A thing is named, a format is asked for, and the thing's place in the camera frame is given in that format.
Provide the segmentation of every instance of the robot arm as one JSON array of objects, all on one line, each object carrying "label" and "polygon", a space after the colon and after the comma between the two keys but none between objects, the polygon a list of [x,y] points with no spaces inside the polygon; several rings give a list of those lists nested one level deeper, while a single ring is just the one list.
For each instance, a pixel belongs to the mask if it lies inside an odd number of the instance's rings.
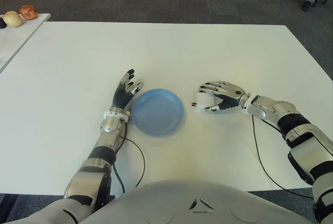
[{"label": "robot arm", "polygon": [[281,132],[290,146],[288,159],[300,177],[313,185],[314,214],[321,223],[333,222],[333,142],[312,125],[289,102],[275,101],[224,81],[208,82],[200,86],[202,93],[210,93],[223,101],[206,111],[225,110],[240,105],[245,114],[252,114],[270,122]]},{"label": "robot arm", "polygon": [[69,182],[64,198],[74,199],[89,206],[90,212],[99,210],[108,202],[111,187],[111,167],[116,161],[116,152],[122,140],[119,135],[122,123],[129,120],[129,113],[123,114],[124,108],[134,95],[143,87],[143,83],[134,88],[130,80],[134,70],[129,70],[116,89],[110,111],[104,113],[100,125],[100,137],[90,155]]},{"label": "robot arm", "polygon": [[100,137],[90,155],[74,174],[65,190],[64,199],[53,202],[33,215],[14,221],[16,224],[77,224],[108,203],[111,188],[111,167],[122,143],[122,124],[129,119],[124,108],[143,83],[132,86],[134,70],[129,70],[114,93],[110,111],[104,113]]}]

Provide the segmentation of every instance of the shoe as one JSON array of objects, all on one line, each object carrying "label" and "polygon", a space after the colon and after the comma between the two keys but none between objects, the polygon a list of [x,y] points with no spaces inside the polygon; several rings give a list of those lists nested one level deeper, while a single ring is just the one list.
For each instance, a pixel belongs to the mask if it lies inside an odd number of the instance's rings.
[{"label": "shoe", "polygon": [[306,1],[302,6],[302,10],[303,11],[308,11],[310,9],[310,7],[311,7],[311,2]]}]

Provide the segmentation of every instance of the robot forearm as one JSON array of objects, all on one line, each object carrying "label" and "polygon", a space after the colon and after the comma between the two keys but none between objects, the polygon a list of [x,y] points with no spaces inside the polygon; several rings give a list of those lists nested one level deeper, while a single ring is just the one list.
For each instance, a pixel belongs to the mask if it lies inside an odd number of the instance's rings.
[{"label": "robot forearm", "polygon": [[333,143],[289,102],[244,94],[242,110],[271,122],[291,150],[288,159],[300,177],[313,185],[314,212],[319,222],[333,220]]}]

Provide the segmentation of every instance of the gray carpet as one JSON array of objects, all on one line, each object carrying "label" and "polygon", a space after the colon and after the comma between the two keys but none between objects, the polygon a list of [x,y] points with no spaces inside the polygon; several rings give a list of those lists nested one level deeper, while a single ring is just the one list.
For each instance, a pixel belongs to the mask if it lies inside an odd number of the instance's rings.
[{"label": "gray carpet", "polygon": [[[50,21],[282,24],[289,28],[330,78],[333,78],[333,0],[329,0],[326,5],[318,3],[309,12],[300,9],[304,0],[281,2],[277,0],[0,0],[0,2],[0,13],[18,10],[24,4],[32,4],[39,12],[51,13]],[[299,191],[311,194],[309,189]],[[314,221],[312,200],[285,191],[253,193]],[[58,198],[59,196],[20,195],[8,220],[23,218]]]}]

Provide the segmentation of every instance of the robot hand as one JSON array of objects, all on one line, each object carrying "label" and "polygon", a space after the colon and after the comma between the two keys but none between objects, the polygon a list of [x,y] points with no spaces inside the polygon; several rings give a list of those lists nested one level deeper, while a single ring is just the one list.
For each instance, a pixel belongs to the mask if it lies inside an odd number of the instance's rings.
[{"label": "robot hand", "polygon": [[242,95],[245,94],[242,88],[225,81],[207,82],[200,88],[202,88],[200,93],[209,93],[223,100],[215,106],[205,108],[205,111],[219,111],[236,107],[239,105]]},{"label": "robot hand", "polygon": [[113,96],[112,107],[124,109],[126,105],[131,101],[134,95],[142,89],[143,83],[138,83],[136,86],[132,86],[133,82],[130,80],[134,77],[134,70],[130,69],[120,80],[116,92]]}]

